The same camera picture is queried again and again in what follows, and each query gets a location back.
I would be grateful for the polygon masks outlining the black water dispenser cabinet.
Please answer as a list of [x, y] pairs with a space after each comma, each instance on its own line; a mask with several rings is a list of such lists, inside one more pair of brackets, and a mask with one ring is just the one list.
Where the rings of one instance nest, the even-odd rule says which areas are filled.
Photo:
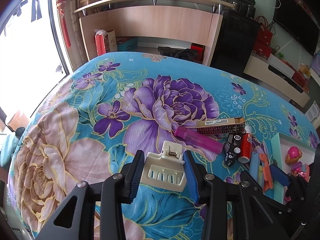
[[255, 0], [227, 0], [235, 6], [223, 10], [223, 19], [210, 66], [242, 76], [257, 38]]

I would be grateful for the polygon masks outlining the magenta lighter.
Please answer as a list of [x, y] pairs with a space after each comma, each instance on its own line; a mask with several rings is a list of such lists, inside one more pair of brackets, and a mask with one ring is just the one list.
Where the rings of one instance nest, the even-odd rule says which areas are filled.
[[217, 154], [223, 150], [222, 143], [183, 126], [178, 126], [174, 135]]

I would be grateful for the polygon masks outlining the floral blue tablecloth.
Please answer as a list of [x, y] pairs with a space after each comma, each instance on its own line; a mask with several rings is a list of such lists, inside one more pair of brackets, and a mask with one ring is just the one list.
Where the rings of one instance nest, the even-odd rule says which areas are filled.
[[223, 181], [238, 184], [244, 166], [175, 137], [179, 126], [243, 117], [253, 151], [272, 158], [271, 138], [283, 133], [316, 147], [307, 117], [276, 94], [238, 76], [189, 61], [135, 52], [89, 61], [38, 109], [15, 150], [9, 173], [11, 203], [36, 237], [82, 180], [104, 181], [137, 152], [159, 153], [172, 141]]

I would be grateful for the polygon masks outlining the pink dog toy figure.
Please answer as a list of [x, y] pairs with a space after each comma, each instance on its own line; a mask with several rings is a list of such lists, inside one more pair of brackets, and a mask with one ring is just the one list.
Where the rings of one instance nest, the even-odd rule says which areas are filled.
[[303, 153], [297, 146], [291, 146], [287, 152], [285, 163], [291, 167], [289, 172], [290, 184], [285, 193], [286, 200], [290, 200], [296, 192], [302, 198], [305, 195], [310, 180], [310, 167], [300, 161]]

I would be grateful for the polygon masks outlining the red white glue bottle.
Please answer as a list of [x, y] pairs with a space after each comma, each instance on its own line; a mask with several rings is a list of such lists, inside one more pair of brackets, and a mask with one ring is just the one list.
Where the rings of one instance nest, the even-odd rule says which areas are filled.
[[249, 163], [252, 153], [252, 128], [249, 125], [245, 126], [244, 134], [241, 137], [240, 153], [238, 162], [245, 164]]

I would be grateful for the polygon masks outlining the black toy car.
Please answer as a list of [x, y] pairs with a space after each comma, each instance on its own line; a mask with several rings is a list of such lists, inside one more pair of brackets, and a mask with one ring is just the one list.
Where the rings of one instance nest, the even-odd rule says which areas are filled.
[[238, 156], [241, 153], [241, 140], [243, 133], [229, 133], [227, 140], [224, 144], [224, 165], [231, 167], [235, 164]]

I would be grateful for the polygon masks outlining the cream TV stand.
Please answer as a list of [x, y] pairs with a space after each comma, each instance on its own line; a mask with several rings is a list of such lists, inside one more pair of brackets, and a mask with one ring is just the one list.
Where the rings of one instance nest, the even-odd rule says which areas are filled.
[[310, 100], [310, 96], [304, 90], [300, 92], [282, 77], [270, 71], [268, 67], [269, 64], [264, 59], [261, 60], [251, 55], [244, 73], [259, 80], [266, 88], [271, 89], [285, 100], [293, 100], [300, 107], [304, 107]]

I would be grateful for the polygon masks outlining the cream hair claw clip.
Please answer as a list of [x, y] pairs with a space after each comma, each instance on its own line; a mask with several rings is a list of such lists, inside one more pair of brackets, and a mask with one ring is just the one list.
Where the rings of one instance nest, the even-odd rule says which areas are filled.
[[140, 182], [168, 191], [182, 192], [187, 183], [184, 163], [183, 146], [164, 141], [161, 153], [147, 154]]

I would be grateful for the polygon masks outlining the black bag under desk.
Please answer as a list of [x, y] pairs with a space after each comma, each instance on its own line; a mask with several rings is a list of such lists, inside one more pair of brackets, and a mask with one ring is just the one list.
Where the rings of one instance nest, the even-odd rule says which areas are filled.
[[179, 48], [158, 46], [157, 49], [162, 56], [168, 56], [168, 57], [173, 57], [173, 58], [192, 61], [192, 62], [194, 62], [198, 57], [197, 51], [189, 48], [179, 49]]

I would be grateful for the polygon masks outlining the black wall television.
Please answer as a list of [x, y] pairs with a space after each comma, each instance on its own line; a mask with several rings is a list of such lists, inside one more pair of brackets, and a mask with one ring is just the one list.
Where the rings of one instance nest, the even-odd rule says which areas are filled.
[[310, 55], [314, 55], [319, 38], [319, 27], [295, 0], [277, 0], [273, 20]]

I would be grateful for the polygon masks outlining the wooden curved shelf desk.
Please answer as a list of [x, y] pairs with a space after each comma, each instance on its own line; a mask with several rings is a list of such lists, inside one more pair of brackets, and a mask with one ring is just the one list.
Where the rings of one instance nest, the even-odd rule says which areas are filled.
[[[148, 0], [101, 0], [86, 5], [75, 12], [111, 6], [117, 3]], [[155, 37], [179, 40], [203, 45], [202, 64], [209, 66], [215, 50], [222, 23], [223, 9], [234, 9], [235, 5], [222, 0], [169, 0], [205, 5], [212, 12], [185, 7], [158, 5], [161, 0], [151, 0], [152, 5], [109, 9], [80, 18], [80, 30], [87, 58], [97, 57], [95, 29], [114, 30], [116, 35], [134, 37]]]

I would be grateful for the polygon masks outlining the white flat box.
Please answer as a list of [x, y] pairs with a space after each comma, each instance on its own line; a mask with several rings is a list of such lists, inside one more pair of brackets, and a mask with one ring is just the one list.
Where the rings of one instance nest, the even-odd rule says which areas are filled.
[[292, 78], [295, 74], [295, 69], [292, 69], [289, 65], [275, 57], [273, 54], [269, 56], [267, 59], [269, 65], [276, 68], [277, 70], [281, 71], [286, 76]]

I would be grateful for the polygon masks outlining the gold black patterned box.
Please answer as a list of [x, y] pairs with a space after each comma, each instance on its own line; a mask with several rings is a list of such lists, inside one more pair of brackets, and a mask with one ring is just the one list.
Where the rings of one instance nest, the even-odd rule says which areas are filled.
[[198, 121], [196, 130], [202, 135], [239, 133], [245, 130], [244, 117]]

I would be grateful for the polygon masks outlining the red hanging knot ornament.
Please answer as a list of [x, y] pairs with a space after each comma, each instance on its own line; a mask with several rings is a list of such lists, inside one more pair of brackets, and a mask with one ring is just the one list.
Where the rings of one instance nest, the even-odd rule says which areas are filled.
[[64, 10], [65, 5], [66, 5], [66, 0], [56, 0], [56, 7], [61, 16], [61, 29], [62, 29], [63, 39], [66, 47], [70, 48], [71, 41], [68, 35], [67, 24], [65, 19], [65, 10]]

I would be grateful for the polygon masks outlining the teal storage box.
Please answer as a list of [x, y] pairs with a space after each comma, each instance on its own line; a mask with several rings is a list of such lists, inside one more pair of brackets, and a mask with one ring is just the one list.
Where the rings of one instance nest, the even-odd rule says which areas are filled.
[[138, 37], [117, 37], [118, 51], [133, 51], [138, 47]]

